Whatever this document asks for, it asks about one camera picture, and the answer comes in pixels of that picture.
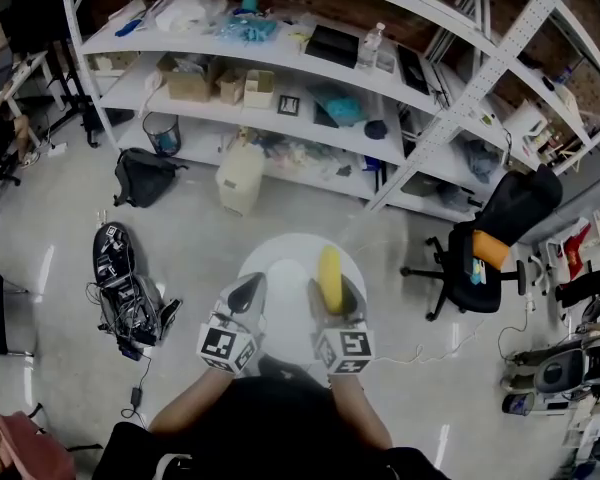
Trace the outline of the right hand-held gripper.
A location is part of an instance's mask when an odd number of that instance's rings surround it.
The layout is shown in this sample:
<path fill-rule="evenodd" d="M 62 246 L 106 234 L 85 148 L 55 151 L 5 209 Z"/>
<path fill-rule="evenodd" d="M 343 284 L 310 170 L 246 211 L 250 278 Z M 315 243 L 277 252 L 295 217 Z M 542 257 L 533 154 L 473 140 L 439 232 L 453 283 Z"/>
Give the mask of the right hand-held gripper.
<path fill-rule="evenodd" d="M 367 303 L 347 276 L 342 275 L 342 314 L 331 315 L 315 279 L 307 286 L 316 331 L 312 337 L 316 361 L 328 375 L 358 375 L 375 358 L 375 338 L 366 321 Z"/>

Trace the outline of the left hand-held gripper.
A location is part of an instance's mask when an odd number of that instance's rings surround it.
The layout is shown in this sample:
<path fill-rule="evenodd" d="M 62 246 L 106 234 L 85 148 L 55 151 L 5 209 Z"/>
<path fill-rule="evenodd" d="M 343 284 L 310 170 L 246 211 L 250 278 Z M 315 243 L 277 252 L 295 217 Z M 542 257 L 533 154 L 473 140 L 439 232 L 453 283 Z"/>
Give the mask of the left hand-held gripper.
<path fill-rule="evenodd" d="M 240 277 L 200 327 L 196 352 L 211 368 L 239 376 L 260 349 L 266 302 L 265 274 Z"/>

